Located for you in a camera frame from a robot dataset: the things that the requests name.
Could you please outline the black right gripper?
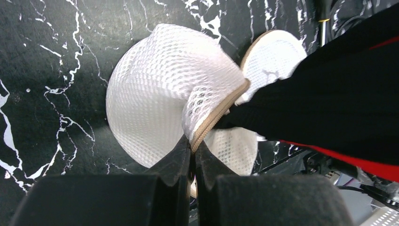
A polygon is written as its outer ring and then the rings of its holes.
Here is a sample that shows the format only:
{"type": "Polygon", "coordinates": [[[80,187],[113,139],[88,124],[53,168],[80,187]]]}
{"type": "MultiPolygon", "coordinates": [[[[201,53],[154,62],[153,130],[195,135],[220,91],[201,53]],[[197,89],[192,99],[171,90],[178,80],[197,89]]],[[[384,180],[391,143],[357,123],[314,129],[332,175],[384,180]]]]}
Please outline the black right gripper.
{"type": "Polygon", "coordinates": [[[305,146],[380,178],[399,179],[399,6],[307,56],[216,124],[305,146]]]}

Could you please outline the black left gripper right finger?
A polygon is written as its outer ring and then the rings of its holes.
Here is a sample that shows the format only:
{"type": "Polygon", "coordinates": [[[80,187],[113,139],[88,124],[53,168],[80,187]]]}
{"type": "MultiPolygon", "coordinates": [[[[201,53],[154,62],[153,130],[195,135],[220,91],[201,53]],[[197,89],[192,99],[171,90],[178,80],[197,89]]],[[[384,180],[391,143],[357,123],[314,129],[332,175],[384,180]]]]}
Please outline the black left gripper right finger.
{"type": "Polygon", "coordinates": [[[195,163],[201,226],[353,225],[339,190],[323,176],[239,176],[205,143],[195,163]]]}

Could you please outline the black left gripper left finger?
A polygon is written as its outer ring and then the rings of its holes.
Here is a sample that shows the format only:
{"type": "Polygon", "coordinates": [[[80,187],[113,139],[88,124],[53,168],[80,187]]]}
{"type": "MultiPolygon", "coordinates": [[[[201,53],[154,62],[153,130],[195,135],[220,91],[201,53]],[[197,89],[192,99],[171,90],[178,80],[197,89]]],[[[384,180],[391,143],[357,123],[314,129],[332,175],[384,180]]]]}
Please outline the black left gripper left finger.
{"type": "Polygon", "coordinates": [[[190,144],[175,147],[142,174],[47,176],[19,205],[13,226],[186,226],[190,144]]]}

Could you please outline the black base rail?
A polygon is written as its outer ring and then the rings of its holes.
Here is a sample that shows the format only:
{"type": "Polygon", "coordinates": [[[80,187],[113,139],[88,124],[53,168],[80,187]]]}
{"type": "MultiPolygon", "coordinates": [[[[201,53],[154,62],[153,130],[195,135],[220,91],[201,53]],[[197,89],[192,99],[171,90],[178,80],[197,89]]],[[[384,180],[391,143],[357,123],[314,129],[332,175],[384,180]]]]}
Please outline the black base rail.
{"type": "Polygon", "coordinates": [[[313,151],[310,150],[299,150],[298,147],[295,147],[297,151],[294,154],[288,155],[286,151],[280,151],[282,154],[281,157],[278,155],[278,161],[274,164],[266,163],[266,160],[261,162],[261,156],[258,155],[253,172],[251,175],[259,176],[262,174],[284,174],[284,175],[295,175],[301,174],[306,171],[306,163],[305,158],[310,154],[314,154],[313,151]]]}

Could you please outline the orange handled screwdriver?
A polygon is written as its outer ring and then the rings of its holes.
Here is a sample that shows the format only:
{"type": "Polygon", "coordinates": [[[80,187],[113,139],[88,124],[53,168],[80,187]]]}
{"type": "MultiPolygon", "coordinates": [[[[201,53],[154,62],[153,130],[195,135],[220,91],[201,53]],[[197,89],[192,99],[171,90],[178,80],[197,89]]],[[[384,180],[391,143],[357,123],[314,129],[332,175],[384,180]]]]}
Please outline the orange handled screwdriver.
{"type": "Polygon", "coordinates": [[[327,38],[327,23],[330,20],[331,5],[333,0],[316,0],[318,23],[320,24],[320,46],[323,47],[327,38]]]}

